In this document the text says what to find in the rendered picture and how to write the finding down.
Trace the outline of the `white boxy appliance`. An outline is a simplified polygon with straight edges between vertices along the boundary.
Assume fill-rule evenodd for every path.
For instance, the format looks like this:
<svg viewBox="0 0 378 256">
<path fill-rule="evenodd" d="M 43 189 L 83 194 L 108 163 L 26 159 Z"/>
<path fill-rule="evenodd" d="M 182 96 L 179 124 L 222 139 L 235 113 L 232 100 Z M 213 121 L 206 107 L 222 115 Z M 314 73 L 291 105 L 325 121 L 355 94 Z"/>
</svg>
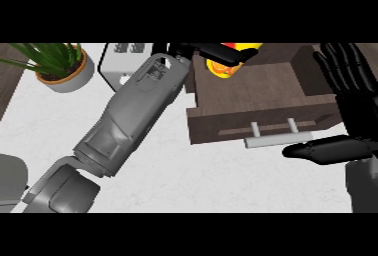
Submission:
<svg viewBox="0 0 378 256">
<path fill-rule="evenodd" d="M 125 82 L 123 77 L 133 75 L 151 57 L 153 43 L 108 43 L 105 45 L 98 71 L 117 91 Z"/>
</svg>

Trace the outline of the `brown wooden drawer front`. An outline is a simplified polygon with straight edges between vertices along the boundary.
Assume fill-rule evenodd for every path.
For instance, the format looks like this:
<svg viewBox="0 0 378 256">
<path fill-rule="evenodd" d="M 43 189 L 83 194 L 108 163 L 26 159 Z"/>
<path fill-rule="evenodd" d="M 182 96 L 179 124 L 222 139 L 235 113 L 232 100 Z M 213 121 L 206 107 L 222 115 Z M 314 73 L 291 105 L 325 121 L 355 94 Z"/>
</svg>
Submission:
<svg viewBox="0 0 378 256">
<path fill-rule="evenodd" d="M 320 131 L 342 122 L 339 105 L 331 94 L 216 104 L 188 109 L 188 126 L 193 144 L 238 140 L 253 136 L 252 123 L 263 136 L 291 132 L 293 118 L 299 131 Z"/>
</svg>

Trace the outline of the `brown wooden cabinet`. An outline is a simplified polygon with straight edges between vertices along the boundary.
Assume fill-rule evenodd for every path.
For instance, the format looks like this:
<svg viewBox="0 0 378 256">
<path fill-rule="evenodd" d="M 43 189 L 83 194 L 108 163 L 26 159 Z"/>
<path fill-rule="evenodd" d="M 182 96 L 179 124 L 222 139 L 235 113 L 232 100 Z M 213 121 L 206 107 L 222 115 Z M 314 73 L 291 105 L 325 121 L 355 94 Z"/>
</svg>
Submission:
<svg viewBox="0 0 378 256">
<path fill-rule="evenodd" d="M 378 78 L 378 43 L 358 43 L 358 48 Z M 314 52 L 320 50 L 320 43 L 266 43 L 258 55 L 265 64 L 290 64 L 306 96 L 333 93 L 318 62 L 314 59 Z"/>
</svg>

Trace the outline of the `yellow cup with orange print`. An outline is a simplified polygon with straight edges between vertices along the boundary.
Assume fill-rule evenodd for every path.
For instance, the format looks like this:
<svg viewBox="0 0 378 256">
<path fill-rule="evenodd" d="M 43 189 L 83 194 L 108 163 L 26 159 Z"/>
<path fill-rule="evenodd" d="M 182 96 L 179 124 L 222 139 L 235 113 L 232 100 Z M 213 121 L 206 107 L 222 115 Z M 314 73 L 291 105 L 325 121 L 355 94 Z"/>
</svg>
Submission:
<svg viewBox="0 0 378 256">
<path fill-rule="evenodd" d="M 227 46 L 243 51 L 247 49 L 259 49 L 262 43 L 227 43 Z M 240 64 L 238 66 L 229 67 L 213 60 L 207 60 L 206 64 L 210 72 L 224 79 L 231 78 L 243 66 L 243 64 Z"/>
</svg>

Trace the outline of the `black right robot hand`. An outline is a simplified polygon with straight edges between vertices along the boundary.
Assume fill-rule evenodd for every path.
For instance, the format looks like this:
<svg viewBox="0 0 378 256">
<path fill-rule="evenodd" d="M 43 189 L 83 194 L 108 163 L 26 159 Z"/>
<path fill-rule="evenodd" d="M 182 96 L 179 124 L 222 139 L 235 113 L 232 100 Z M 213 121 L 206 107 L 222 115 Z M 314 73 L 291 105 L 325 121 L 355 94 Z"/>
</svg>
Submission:
<svg viewBox="0 0 378 256">
<path fill-rule="evenodd" d="M 330 165 L 378 156 L 378 79 L 355 43 L 322 43 L 314 58 L 336 94 L 348 134 L 293 144 L 283 155 Z"/>
</svg>

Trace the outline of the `green plant in grey pot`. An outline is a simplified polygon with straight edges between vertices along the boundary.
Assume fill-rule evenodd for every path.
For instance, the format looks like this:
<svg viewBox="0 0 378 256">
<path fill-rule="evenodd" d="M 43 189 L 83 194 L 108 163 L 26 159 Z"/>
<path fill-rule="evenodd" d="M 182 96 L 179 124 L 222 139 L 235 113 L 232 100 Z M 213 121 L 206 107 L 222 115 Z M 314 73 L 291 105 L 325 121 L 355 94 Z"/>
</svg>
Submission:
<svg viewBox="0 0 378 256">
<path fill-rule="evenodd" d="M 32 63 L 2 58 L 0 62 L 33 71 L 55 92 L 71 93 L 89 83 L 95 63 L 80 43 L 11 43 L 11 47 Z"/>
</svg>

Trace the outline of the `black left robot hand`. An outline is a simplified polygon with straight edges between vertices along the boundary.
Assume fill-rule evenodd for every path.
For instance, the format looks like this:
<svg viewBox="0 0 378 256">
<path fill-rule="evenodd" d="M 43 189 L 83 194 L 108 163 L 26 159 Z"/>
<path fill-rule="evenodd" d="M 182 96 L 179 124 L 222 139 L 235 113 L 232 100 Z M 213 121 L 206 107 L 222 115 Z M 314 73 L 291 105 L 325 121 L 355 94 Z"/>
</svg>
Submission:
<svg viewBox="0 0 378 256">
<path fill-rule="evenodd" d="M 169 47 L 169 54 L 173 57 L 185 57 L 193 59 L 194 53 L 227 65 L 228 67 L 238 66 L 246 63 L 258 54 L 256 48 L 237 50 L 222 43 L 172 43 Z"/>
</svg>

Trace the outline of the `grey rounded robot shell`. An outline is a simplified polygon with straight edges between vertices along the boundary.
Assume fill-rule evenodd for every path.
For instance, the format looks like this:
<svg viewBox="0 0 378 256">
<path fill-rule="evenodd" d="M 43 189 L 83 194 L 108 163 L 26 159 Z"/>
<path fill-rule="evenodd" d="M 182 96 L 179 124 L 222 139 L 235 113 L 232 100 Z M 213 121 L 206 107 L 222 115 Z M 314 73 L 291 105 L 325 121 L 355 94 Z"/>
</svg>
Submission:
<svg viewBox="0 0 378 256">
<path fill-rule="evenodd" d="M 0 213 L 11 213 L 21 202 L 29 183 L 29 169 L 21 158 L 0 154 Z"/>
</svg>

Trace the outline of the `brown wooden drawer box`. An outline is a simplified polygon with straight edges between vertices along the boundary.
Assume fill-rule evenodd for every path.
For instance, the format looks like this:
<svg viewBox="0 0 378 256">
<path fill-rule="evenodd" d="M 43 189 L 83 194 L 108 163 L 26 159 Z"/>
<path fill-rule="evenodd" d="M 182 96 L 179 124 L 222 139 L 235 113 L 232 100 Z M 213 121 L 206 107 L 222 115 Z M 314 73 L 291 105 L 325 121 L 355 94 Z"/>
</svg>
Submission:
<svg viewBox="0 0 378 256">
<path fill-rule="evenodd" d="M 243 66 L 229 79 L 213 75 L 200 55 L 194 57 L 193 63 L 197 107 L 188 109 L 191 117 L 293 107 L 314 107 L 322 114 L 339 112 L 333 94 L 305 94 L 289 63 Z"/>
</svg>

